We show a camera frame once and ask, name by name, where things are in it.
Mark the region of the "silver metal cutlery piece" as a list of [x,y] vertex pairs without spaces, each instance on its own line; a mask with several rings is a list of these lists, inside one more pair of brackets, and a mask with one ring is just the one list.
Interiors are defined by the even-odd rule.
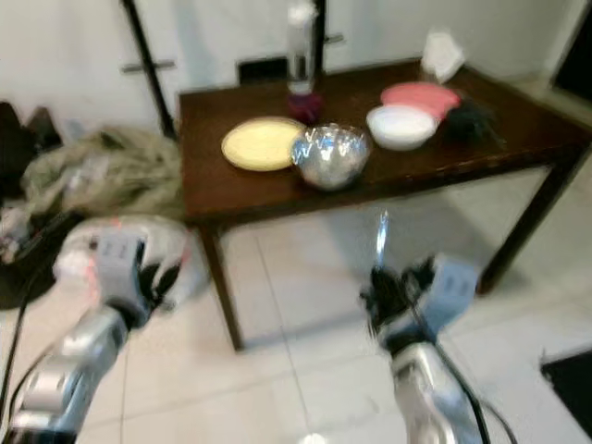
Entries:
[[388,249],[389,236],[389,211],[382,210],[376,223],[376,236],[374,237],[374,266],[379,270],[385,266],[386,250]]

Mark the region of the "crumpled green cloth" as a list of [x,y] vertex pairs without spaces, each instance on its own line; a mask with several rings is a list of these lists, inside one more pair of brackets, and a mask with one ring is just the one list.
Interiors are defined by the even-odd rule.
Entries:
[[183,215],[178,145],[139,127],[105,126],[34,157],[21,185],[31,216]]

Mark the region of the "dark wooden table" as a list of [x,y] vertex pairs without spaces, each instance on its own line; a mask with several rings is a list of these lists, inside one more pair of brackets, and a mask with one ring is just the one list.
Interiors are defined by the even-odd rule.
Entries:
[[459,143],[435,136],[414,151],[379,149],[369,156],[359,180],[342,191],[315,190],[292,170],[246,172],[224,159],[221,143],[230,130],[248,119],[277,116],[287,109],[283,81],[181,94],[182,220],[198,233],[234,350],[244,350],[245,343],[226,277],[223,237],[230,229],[546,167],[545,181],[487,262],[478,291],[488,293],[499,284],[592,154],[592,124],[564,116],[474,68],[462,68],[450,85],[491,111],[495,139]]

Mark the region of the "black round hat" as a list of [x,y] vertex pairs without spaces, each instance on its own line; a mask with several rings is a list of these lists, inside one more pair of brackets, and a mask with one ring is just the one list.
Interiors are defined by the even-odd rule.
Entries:
[[20,206],[8,206],[0,219],[0,308],[16,309],[29,292],[33,299],[51,287],[48,270],[68,229],[63,215],[32,219]]

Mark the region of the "shiny steel bowl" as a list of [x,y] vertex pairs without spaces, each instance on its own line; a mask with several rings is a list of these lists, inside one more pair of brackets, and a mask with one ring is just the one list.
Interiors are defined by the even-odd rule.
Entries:
[[296,172],[313,189],[341,191],[363,173],[371,156],[366,135],[347,124],[320,124],[305,129],[290,149]]

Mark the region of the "white bowl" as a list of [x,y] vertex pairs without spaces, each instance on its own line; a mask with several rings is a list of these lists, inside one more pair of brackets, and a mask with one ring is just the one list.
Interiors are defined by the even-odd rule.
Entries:
[[366,124],[377,145],[405,152],[427,143],[435,135],[439,121],[419,107],[381,105],[368,111]]

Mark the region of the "pale yellow plate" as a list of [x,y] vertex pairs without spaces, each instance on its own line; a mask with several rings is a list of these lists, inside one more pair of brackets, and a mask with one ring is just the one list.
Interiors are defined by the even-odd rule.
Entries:
[[221,140],[221,155],[248,172],[278,172],[293,165],[292,145],[307,127],[290,118],[264,116],[246,119]]

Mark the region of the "black floor mat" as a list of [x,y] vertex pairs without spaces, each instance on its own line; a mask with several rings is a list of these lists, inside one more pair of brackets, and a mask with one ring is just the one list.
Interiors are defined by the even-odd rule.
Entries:
[[542,376],[578,420],[592,420],[592,347],[545,358]]

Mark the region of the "black fluffy item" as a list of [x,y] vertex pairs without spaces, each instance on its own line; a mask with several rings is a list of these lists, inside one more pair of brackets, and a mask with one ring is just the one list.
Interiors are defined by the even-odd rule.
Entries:
[[491,141],[504,143],[494,128],[495,115],[489,107],[471,98],[462,100],[445,114],[441,131],[445,139],[455,142]]

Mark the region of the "black bag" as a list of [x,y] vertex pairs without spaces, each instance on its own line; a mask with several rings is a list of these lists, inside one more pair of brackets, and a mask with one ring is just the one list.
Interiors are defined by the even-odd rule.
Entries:
[[0,106],[0,190],[3,198],[13,198],[21,194],[20,181],[27,165],[43,148],[43,141],[56,134],[56,128],[47,107],[35,107],[32,116],[22,121],[12,103],[3,101]]

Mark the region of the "pink plate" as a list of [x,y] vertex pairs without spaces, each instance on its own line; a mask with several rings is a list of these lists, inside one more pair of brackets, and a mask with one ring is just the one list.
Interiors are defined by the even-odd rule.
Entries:
[[447,86],[436,83],[398,83],[380,94],[382,105],[407,105],[420,109],[437,121],[461,104],[461,96]]

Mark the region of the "clear water bottle white lid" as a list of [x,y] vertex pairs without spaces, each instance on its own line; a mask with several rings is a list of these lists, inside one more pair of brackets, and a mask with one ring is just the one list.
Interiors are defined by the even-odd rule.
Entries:
[[320,16],[313,0],[290,0],[287,8],[288,88],[302,96],[314,91],[315,21]]

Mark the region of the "black metal stand post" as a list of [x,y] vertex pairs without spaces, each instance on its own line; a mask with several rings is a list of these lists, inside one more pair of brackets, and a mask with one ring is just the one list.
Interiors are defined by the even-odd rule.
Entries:
[[139,71],[143,72],[149,89],[151,89],[152,100],[155,105],[157,117],[159,117],[159,126],[162,135],[170,140],[177,139],[177,130],[175,121],[169,113],[164,89],[159,78],[159,68],[152,54],[151,45],[148,43],[147,35],[142,24],[142,18],[137,8],[135,0],[118,0],[122,5],[124,14],[129,22],[129,29],[132,35],[132,41],[135,43],[137,56],[139,56]]
[[322,46],[338,45],[344,42],[344,35],[341,32],[331,32],[328,27],[329,0],[313,0],[317,16],[314,18],[314,33],[320,38]]

